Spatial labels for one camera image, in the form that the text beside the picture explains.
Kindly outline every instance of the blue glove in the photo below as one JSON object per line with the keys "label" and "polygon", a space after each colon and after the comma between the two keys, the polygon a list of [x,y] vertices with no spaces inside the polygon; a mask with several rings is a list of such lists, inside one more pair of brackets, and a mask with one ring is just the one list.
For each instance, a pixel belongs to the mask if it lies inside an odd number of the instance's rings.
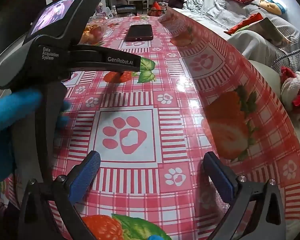
{"label": "blue glove", "polygon": [[[19,119],[35,111],[42,94],[35,89],[26,89],[0,99],[0,182],[12,173],[13,151],[9,127]],[[62,111],[68,108],[64,104]],[[57,127],[65,126],[66,117],[58,119]]]}
{"label": "blue glove", "polygon": [[164,240],[161,236],[152,235],[147,240]]}

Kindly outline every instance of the red checkered tablecloth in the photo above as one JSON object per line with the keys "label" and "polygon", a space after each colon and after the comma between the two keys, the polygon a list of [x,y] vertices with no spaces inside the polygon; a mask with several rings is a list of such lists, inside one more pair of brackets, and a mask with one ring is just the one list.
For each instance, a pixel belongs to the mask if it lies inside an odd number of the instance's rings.
{"label": "red checkered tablecloth", "polygon": [[[202,127],[203,108],[244,84],[257,94],[251,123],[259,127],[258,136],[244,161],[222,161],[249,180],[275,179],[286,219],[300,220],[300,145],[279,99],[249,61],[170,8],[160,19],[125,17],[111,23],[118,25],[108,29],[103,46],[153,60],[156,79],[112,84],[103,80],[106,72],[86,71],[65,83],[70,122],[57,139],[53,176],[68,174],[91,150],[102,160],[88,195],[76,205],[79,213],[139,217],[159,225],[172,239],[206,239],[227,206],[201,169],[204,154],[216,151]],[[154,39],[124,42],[134,24],[151,24]],[[181,35],[177,42],[187,43],[187,31],[192,33],[190,44],[171,42]],[[116,143],[110,146],[109,139]]]}

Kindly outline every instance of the black smartphone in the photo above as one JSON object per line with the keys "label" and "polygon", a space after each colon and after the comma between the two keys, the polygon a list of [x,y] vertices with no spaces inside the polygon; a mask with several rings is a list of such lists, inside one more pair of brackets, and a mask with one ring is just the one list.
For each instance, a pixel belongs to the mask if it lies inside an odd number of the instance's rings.
{"label": "black smartphone", "polygon": [[153,40],[153,32],[151,24],[131,25],[125,41],[151,41]]}

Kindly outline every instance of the metal bolt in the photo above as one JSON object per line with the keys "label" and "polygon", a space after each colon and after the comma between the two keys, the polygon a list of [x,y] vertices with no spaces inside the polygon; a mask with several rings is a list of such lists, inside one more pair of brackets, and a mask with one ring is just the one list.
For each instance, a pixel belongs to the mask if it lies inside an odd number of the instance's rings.
{"label": "metal bolt", "polygon": [[276,184],[275,180],[274,179],[269,179],[269,183],[274,186]]}
{"label": "metal bolt", "polygon": [[240,175],[240,176],[237,177],[237,180],[240,181],[240,182],[246,182],[247,178],[243,175]]}
{"label": "metal bolt", "polygon": [[33,185],[35,182],[36,182],[35,179],[31,179],[31,180],[29,180],[28,184],[29,184],[29,185]]}
{"label": "metal bolt", "polygon": [[59,181],[59,182],[63,182],[65,180],[66,180],[66,176],[65,175],[60,175],[60,176],[57,177],[57,181]]}

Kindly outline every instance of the yellow plush toy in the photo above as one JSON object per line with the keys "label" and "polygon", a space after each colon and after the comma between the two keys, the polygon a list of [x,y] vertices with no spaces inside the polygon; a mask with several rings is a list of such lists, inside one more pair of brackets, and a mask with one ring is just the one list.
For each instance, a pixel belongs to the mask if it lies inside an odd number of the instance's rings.
{"label": "yellow plush toy", "polygon": [[282,15],[286,12],[285,8],[280,3],[274,2],[273,0],[260,0],[259,6],[276,15]]}

